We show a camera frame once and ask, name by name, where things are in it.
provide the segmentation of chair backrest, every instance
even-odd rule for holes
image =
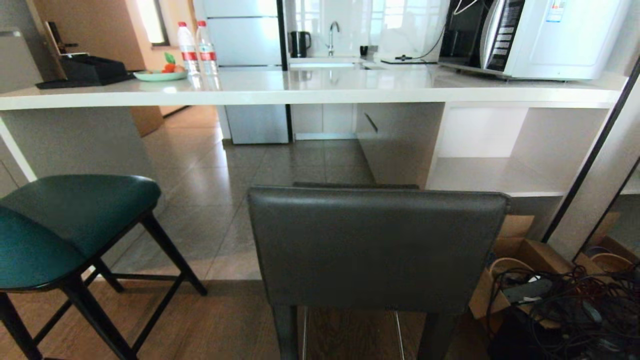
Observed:
[[[462,313],[509,197],[256,186],[249,205],[271,305]]]

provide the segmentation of microwave control panel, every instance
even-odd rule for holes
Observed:
[[[504,71],[511,51],[511,44],[518,29],[524,0],[507,0],[500,15],[500,24],[493,39],[493,48],[487,69]]]

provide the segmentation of bar stool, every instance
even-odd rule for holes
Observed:
[[[38,344],[74,305],[120,359],[136,359],[153,326],[185,279],[207,290],[158,224],[152,210],[160,188],[138,176],[44,177],[0,199],[0,317],[29,360],[42,359]],[[100,257],[142,223],[180,270],[178,276],[114,274]],[[84,281],[81,274],[95,271]],[[118,279],[173,281],[138,339],[130,346],[89,292],[101,274],[122,292]],[[35,337],[22,323],[7,293],[62,290],[68,300]]]
[[[510,198],[395,185],[297,186],[254,186],[248,198],[280,359],[299,358],[297,306],[427,313],[417,359],[442,359]]]

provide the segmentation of cabinet handle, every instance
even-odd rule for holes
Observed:
[[[378,127],[376,126],[376,124],[373,123],[373,120],[371,120],[371,117],[369,116],[369,114],[364,113],[364,116],[367,117],[367,120],[369,121],[369,123],[371,124],[371,126],[373,127],[373,129],[376,131],[376,133],[378,132]]]

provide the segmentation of faucet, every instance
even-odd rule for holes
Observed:
[[[329,48],[330,58],[333,57],[333,26],[335,26],[336,30],[340,32],[340,24],[338,24],[337,21],[332,22],[331,26],[329,27],[329,45],[327,45],[327,47]]]

